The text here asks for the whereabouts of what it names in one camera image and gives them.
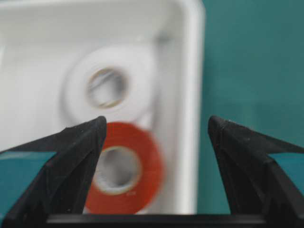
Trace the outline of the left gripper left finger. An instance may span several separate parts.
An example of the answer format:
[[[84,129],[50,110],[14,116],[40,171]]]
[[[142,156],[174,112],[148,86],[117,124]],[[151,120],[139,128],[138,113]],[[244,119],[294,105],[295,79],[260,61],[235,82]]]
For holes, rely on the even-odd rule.
[[[40,228],[83,212],[106,138],[102,116],[0,153],[0,225]]]

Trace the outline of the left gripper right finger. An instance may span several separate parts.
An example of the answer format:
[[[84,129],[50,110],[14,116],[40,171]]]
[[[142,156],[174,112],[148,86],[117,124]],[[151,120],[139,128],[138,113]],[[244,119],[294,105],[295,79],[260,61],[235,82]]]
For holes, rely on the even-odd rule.
[[[226,227],[303,227],[302,147],[218,116],[208,134],[230,208]]]

